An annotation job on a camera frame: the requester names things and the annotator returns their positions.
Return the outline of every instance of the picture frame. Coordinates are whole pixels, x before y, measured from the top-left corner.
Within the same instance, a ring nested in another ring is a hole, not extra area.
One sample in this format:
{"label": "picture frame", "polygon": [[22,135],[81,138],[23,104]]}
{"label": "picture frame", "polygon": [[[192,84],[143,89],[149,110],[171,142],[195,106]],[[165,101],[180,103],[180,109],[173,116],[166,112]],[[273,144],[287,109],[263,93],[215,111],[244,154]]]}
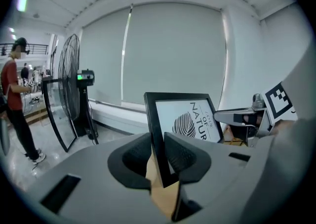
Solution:
{"label": "picture frame", "polygon": [[[193,138],[201,137],[202,140],[208,140],[211,142],[221,141],[223,139],[223,132],[220,123],[215,121],[214,119],[213,115],[216,110],[208,94],[146,92],[144,94],[144,100],[147,113],[148,128],[149,132],[152,135],[153,153],[158,165],[158,174],[160,175],[163,187],[167,187],[176,182],[178,178],[176,174],[172,173],[172,168],[165,156],[163,139],[163,131],[165,128],[168,128],[168,131],[170,131],[171,133],[181,133]],[[192,111],[185,112],[178,116],[179,114],[176,114],[177,112],[188,108],[188,102],[192,108]],[[212,114],[207,115],[200,113],[200,111],[203,112],[203,109],[198,103],[202,104],[202,106],[204,105],[204,111],[207,110],[208,113],[211,112]],[[209,120],[212,120],[213,123],[204,121],[206,117],[209,118]],[[184,129],[185,133],[183,133],[183,128],[178,129],[179,127],[181,127],[181,125],[183,125],[183,121],[185,121],[186,125],[188,125]]]}

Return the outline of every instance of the person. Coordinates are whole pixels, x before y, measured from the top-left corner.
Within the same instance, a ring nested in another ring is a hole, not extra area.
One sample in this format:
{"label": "person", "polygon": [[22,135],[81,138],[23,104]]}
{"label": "person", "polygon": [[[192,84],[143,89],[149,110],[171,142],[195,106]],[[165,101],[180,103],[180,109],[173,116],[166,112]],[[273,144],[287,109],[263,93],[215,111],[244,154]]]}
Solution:
{"label": "person", "polygon": [[31,130],[22,111],[23,105],[20,94],[29,92],[31,88],[17,84],[17,66],[15,59],[21,59],[26,56],[26,44],[25,38],[19,38],[13,44],[11,53],[1,72],[1,83],[3,93],[5,93],[5,95],[7,94],[7,117],[13,125],[27,156],[34,165],[37,165],[45,159],[46,155],[43,154],[40,149],[35,149]]}
{"label": "person", "polygon": [[24,63],[24,68],[21,70],[21,78],[23,80],[23,86],[25,86],[25,83],[29,79],[29,68],[27,66],[27,63]]}

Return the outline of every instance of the floor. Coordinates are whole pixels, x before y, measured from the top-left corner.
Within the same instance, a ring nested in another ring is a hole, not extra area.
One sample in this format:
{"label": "floor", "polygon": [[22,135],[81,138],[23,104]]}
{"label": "floor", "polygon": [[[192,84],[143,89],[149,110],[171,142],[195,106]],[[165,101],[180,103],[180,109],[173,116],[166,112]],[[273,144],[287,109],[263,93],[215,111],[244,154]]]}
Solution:
{"label": "floor", "polygon": [[[27,190],[38,177],[73,153],[93,145],[92,141],[85,135],[76,139],[69,152],[66,153],[61,147],[48,118],[30,125],[30,129],[36,148],[40,148],[46,154],[46,159],[35,167],[24,156],[25,151],[17,139],[15,130],[10,130],[9,132],[11,147],[6,156],[9,178],[23,191]],[[67,124],[63,124],[62,121],[59,123],[59,130],[63,132],[63,135],[72,135],[68,131],[70,128]],[[98,133],[100,144],[126,136],[101,126],[98,126]]]}

